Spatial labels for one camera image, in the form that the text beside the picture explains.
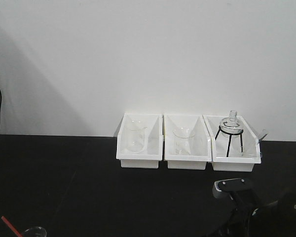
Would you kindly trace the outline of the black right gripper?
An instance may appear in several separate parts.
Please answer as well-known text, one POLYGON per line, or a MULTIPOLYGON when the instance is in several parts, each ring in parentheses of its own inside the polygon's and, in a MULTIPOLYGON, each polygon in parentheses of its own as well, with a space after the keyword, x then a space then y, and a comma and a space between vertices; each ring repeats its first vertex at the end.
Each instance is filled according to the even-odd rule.
POLYGON ((218 237, 296 237, 296 188, 278 200, 249 209, 241 206, 217 230, 218 237))

